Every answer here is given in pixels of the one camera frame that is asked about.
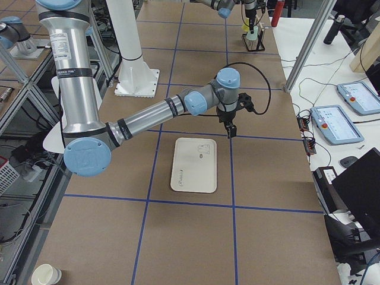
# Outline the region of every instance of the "blue and white tablet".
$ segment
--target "blue and white tablet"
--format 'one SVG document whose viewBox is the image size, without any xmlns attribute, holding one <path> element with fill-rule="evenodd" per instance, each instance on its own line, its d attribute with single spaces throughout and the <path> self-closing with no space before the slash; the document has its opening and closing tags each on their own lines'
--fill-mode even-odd
<svg viewBox="0 0 380 285">
<path fill-rule="evenodd" d="M 344 101 L 359 115 L 380 113 L 380 97 L 364 82 L 339 84 L 337 88 Z"/>
<path fill-rule="evenodd" d="M 310 110 L 313 121 L 330 144 L 353 144 L 364 140 L 341 106 L 313 107 Z"/>
</svg>

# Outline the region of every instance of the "black screen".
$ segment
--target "black screen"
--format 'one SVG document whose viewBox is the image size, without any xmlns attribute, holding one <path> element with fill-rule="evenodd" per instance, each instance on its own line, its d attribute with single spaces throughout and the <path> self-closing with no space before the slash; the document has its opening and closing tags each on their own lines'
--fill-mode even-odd
<svg viewBox="0 0 380 285">
<path fill-rule="evenodd" d="M 332 185 L 368 235 L 380 237 L 380 152 L 368 151 Z"/>
</svg>

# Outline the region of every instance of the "paper cup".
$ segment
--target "paper cup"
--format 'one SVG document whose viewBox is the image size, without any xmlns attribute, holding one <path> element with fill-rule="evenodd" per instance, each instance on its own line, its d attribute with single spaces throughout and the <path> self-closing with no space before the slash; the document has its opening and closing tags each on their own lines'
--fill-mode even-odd
<svg viewBox="0 0 380 285">
<path fill-rule="evenodd" d="M 50 264 L 38 266 L 31 276 L 32 285 L 53 285 L 56 284 L 62 276 L 62 272 L 52 267 Z"/>
</svg>

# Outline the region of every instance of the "red bottle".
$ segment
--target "red bottle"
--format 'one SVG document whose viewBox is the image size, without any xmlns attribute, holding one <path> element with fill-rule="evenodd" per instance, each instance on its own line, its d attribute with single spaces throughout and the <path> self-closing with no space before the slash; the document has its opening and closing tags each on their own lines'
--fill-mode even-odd
<svg viewBox="0 0 380 285">
<path fill-rule="evenodd" d="M 280 19 L 281 13 L 282 13 L 283 8 L 284 8 L 284 4 L 285 4 L 285 0 L 278 0 L 277 1 L 276 5 L 275 5 L 275 9 L 274 9 L 272 23 L 271 23 L 272 27 L 277 27 L 278 20 Z"/>
</svg>

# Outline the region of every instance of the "white tray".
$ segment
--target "white tray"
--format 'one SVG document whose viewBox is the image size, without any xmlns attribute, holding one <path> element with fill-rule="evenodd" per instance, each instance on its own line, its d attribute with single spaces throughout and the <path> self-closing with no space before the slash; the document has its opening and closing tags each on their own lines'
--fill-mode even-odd
<svg viewBox="0 0 380 285">
<path fill-rule="evenodd" d="M 179 192 L 215 192 L 216 142 L 203 138 L 179 138 L 174 150 L 170 186 Z"/>
</svg>

